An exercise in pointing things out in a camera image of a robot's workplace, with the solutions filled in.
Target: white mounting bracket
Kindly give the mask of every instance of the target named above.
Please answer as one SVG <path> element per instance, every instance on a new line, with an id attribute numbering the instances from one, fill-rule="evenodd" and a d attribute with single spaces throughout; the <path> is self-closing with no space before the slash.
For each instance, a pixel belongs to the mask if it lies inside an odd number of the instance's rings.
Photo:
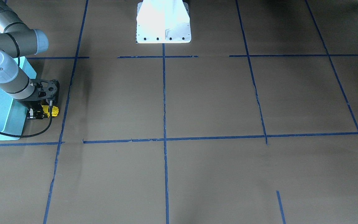
<path id="1" fill-rule="evenodd" d="M 179 44 L 191 41 L 189 5 L 182 0 L 143 0 L 138 4 L 136 41 Z"/>

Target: yellow object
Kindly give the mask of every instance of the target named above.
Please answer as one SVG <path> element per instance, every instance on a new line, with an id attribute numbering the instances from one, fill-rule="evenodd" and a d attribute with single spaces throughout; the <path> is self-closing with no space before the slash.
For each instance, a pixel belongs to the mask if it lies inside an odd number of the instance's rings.
<path id="1" fill-rule="evenodd" d="M 42 105 L 42 109 L 44 110 L 44 113 L 49 117 L 49 112 L 48 112 L 48 105 Z M 52 117 L 56 117 L 59 114 L 59 108 L 57 106 L 53 106 L 52 107 Z"/>

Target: black cable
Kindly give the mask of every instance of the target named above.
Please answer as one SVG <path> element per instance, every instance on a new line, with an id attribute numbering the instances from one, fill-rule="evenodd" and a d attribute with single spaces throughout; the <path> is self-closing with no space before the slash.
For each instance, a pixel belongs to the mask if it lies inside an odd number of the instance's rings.
<path id="1" fill-rule="evenodd" d="M 48 124 L 48 126 L 46 127 L 46 129 L 44 129 L 41 132 L 29 135 L 29 136 L 17 136 L 17 135 L 11 135 L 11 134 L 7 134 L 7 133 L 3 133 L 3 132 L 0 132 L 0 135 L 14 137 L 14 138 L 30 138 L 30 137 L 34 137 L 34 136 L 37 136 L 37 135 L 40 135 L 40 134 L 46 132 L 47 129 L 51 126 L 51 123 L 52 123 L 52 111 L 49 112 L 49 124 Z"/>

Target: blue bin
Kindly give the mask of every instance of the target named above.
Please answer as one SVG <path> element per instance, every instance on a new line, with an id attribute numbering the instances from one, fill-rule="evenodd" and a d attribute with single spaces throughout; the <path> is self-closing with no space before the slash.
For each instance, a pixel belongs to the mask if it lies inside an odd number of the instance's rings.
<path id="1" fill-rule="evenodd" d="M 30 78 L 36 78 L 37 73 L 25 57 L 20 57 L 19 66 Z M 13 100 L 11 96 L 0 89 L 0 132 L 21 135 L 24 121 L 26 120 L 26 113 L 26 107 Z M 0 135 L 0 141 L 17 139 L 19 138 Z"/>

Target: light blue joint cap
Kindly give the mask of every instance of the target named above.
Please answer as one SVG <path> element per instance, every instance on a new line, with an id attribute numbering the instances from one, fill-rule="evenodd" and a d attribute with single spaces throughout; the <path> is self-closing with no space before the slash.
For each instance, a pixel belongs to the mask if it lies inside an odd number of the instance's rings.
<path id="1" fill-rule="evenodd" d="M 47 51 L 49 48 L 49 41 L 44 31 L 34 29 L 35 35 L 37 36 L 37 52 L 35 54 Z"/>

